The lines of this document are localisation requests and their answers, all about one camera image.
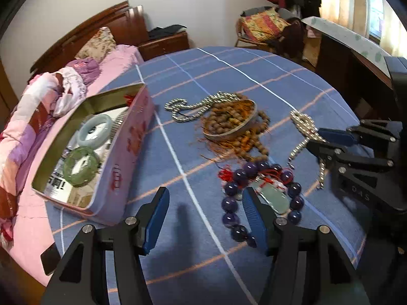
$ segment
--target silver bead necklace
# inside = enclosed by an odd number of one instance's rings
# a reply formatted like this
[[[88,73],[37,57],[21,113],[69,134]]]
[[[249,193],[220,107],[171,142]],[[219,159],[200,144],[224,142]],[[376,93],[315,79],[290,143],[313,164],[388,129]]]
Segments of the silver bead necklace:
[[[186,99],[181,98],[172,99],[170,102],[164,105],[164,108],[167,111],[172,111],[172,118],[176,122],[185,123],[200,118],[205,112],[212,108],[212,105],[214,105],[215,103],[233,102],[237,100],[239,100],[239,98],[237,97],[236,94],[219,91],[215,95],[209,95],[205,97],[201,102],[193,105],[187,105],[188,101]],[[197,111],[197,113],[194,115],[191,116],[182,115],[182,117],[177,116],[181,111],[195,110],[198,108],[202,109]]]
[[[288,166],[294,169],[292,165],[292,161],[295,157],[307,146],[307,143],[310,139],[316,141],[323,141],[326,142],[325,139],[318,134],[318,129],[315,127],[314,121],[310,116],[305,113],[300,113],[298,111],[292,111],[290,113],[291,120],[296,125],[296,128],[300,131],[302,135],[305,136],[304,141],[302,141],[299,145],[295,147],[295,149],[290,153],[288,156]],[[318,189],[322,189],[324,187],[324,180],[325,180],[325,168],[326,164],[324,160],[319,160],[319,187]]]

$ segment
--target yellow curtain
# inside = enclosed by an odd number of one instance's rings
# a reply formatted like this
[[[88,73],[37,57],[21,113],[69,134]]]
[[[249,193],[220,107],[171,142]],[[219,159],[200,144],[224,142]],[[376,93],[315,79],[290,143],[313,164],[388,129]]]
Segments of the yellow curtain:
[[[386,0],[383,0],[380,47],[392,56],[407,58],[407,31]]]
[[[321,18],[364,36],[368,30],[368,0],[322,0]]]

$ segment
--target wooden nightstand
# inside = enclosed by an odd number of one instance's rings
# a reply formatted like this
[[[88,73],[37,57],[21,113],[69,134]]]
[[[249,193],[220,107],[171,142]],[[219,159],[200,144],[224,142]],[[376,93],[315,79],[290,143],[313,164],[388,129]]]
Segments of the wooden nightstand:
[[[143,59],[151,60],[154,57],[189,49],[188,34],[180,32],[162,39],[152,40],[141,44],[138,50]]]

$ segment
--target plaid tablecloth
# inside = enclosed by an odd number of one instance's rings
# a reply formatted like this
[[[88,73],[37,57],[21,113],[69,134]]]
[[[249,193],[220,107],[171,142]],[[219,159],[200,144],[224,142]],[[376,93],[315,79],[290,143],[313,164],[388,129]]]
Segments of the plaid tablecloth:
[[[282,57],[260,50],[206,47],[157,57],[135,66],[104,90],[144,81],[156,115],[143,143],[126,216],[149,202],[160,185],[170,190],[170,206],[156,247],[141,258],[155,305],[255,304],[269,273],[271,258],[246,243],[236,243],[221,223],[223,211],[218,167],[198,138],[198,122],[173,122],[164,104],[180,97],[190,104],[217,91],[240,92],[271,118],[262,142],[282,165],[303,139],[289,118],[292,106],[310,115],[317,127],[345,129],[359,121],[339,93],[316,74]],[[318,163],[308,151],[294,161],[295,181],[306,199],[301,226],[331,227],[354,265],[363,250],[370,212],[351,198],[317,190]],[[48,219],[61,254],[87,221],[47,203]],[[243,208],[238,215],[249,228]],[[119,304],[113,254],[107,254],[111,304]]]

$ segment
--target window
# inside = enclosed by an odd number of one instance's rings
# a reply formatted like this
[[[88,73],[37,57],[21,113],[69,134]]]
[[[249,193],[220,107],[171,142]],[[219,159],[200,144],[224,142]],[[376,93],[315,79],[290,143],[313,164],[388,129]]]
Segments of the window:
[[[370,0],[370,35],[381,38],[383,28],[383,0]]]

